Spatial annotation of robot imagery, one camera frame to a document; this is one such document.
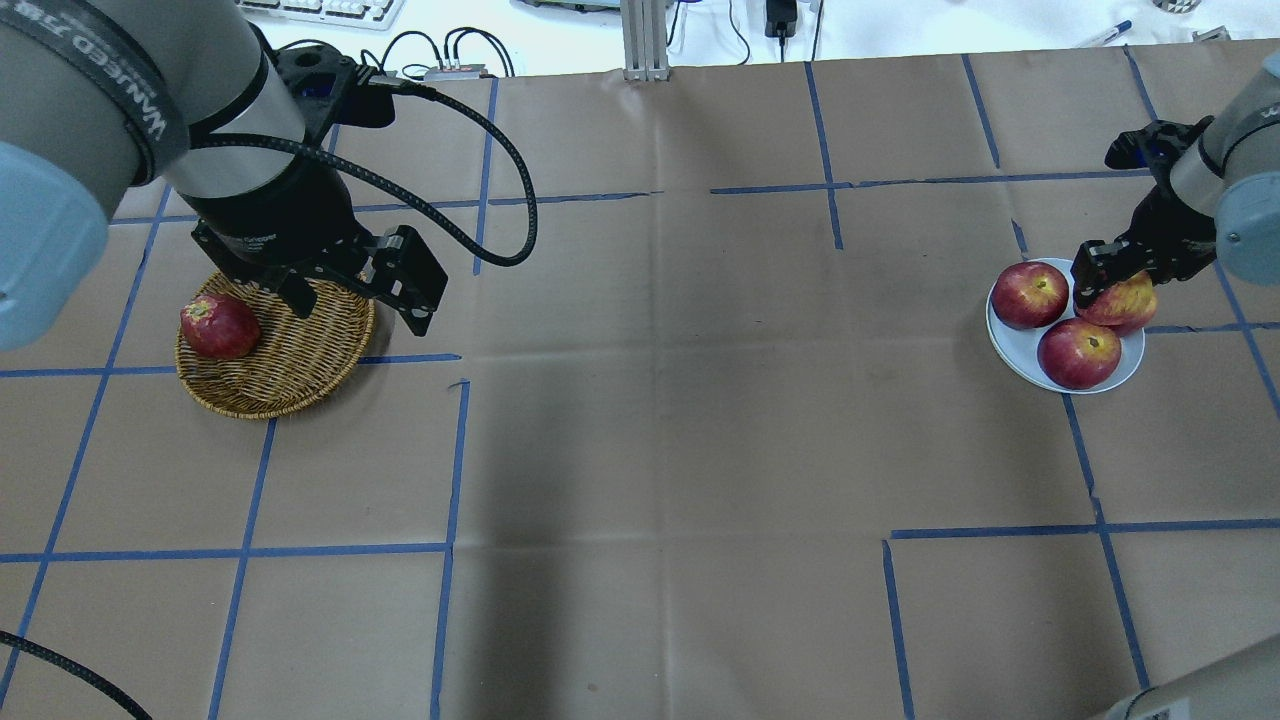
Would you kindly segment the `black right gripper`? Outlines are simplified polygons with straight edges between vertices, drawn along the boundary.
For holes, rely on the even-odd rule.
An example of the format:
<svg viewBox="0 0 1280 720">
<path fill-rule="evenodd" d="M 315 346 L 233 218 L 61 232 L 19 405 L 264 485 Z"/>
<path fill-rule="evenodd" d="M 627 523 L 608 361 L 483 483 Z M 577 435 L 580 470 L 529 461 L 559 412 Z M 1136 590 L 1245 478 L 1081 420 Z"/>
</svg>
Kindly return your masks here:
<svg viewBox="0 0 1280 720">
<path fill-rule="evenodd" d="M 1189 281 L 1216 259 L 1213 220 L 1192 208 L 1172 187 L 1172 169 L 1181 159 L 1199 160 L 1196 142 L 1213 122 L 1193 126 L 1155 120 L 1120 133 L 1105 156 L 1106 167 L 1149 170 L 1155 187 L 1132 214 L 1130 224 L 1112 241 L 1088 240 L 1071 261 L 1073 297 L 1089 307 L 1111 287 L 1146 272 L 1153 284 Z"/>
</svg>

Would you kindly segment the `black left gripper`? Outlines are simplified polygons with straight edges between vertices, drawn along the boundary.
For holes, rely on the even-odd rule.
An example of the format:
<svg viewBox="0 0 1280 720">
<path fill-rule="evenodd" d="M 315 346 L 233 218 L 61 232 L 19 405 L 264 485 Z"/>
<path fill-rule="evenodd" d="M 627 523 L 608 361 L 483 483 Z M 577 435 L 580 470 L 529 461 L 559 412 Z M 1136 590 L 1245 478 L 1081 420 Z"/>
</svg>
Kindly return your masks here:
<svg viewBox="0 0 1280 720">
<path fill-rule="evenodd" d="M 196 140 L 255 135 L 320 149 L 346 120 L 365 68 L 326 45 L 266 50 L 248 88 L 225 110 L 197 123 Z M 186 202 L 198 223 L 196 245 L 228 278 L 275 292 L 298 319 L 330 281 L 394 309 L 424 337 L 448 274 L 411 225 L 380 236 L 355 218 L 338 170 L 288 150 L 219 146 L 186 156 Z"/>
</svg>

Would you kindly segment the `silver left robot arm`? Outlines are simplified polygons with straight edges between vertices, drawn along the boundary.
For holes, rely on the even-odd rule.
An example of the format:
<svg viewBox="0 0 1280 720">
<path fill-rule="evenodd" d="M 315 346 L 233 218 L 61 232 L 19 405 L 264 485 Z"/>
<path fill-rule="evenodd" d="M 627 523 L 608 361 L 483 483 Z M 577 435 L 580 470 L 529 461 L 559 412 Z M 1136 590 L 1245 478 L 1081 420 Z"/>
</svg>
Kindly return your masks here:
<svg viewBox="0 0 1280 720">
<path fill-rule="evenodd" d="M 383 127 L 398 96 L 468 118 L 515 164 L 527 206 L 518 251 L 483 247 L 430 202 L 323 149 L 335 124 Z M 538 238 L 524 158 L 489 119 L 333 49 L 275 50 L 230 1 L 3 4 L 3 348 L 32 345 L 102 256 L 125 191 L 166 179 L 197 213 L 223 275 L 297 318 L 335 283 L 424 334 L 448 277 L 410 228 L 375 236 L 346 177 L 380 188 L 477 260 L 515 266 Z"/>
</svg>

